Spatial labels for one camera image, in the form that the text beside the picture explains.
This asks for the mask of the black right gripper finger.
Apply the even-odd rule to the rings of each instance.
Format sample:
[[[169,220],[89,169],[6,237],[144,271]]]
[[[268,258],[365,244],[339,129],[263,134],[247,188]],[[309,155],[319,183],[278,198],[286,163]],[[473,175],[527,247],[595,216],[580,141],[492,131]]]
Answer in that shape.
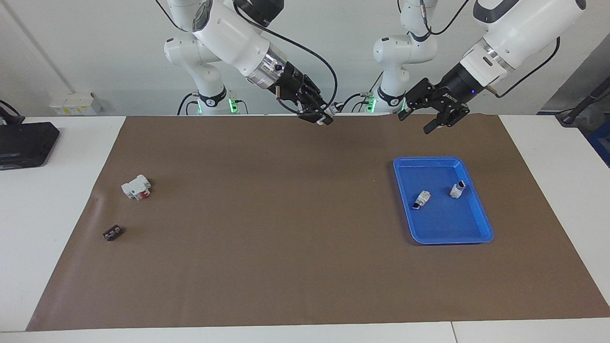
[[[305,105],[312,111],[324,111],[326,108],[320,89],[312,81],[305,81]]]
[[[326,102],[322,98],[301,98],[298,100],[298,118],[320,126],[333,123],[333,116],[322,108]]]

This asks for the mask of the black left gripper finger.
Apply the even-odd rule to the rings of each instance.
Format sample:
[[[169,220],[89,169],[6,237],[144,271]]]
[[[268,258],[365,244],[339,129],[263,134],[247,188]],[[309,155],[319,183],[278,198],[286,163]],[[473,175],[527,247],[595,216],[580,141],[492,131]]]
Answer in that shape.
[[[405,93],[404,106],[398,113],[399,121],[404,121],[414,111],[431,107],[429,98],[433,95],[435,86],[429,79],[422,79],[412,89]]]
[[[457,107],[455,109],[447,109],[438,113],[435,119],[432,119],[429,124],[425,125],[423,131],[425,134],[430,134],[436,128],[442,126],[453,127],[470,113],[468,107]]]

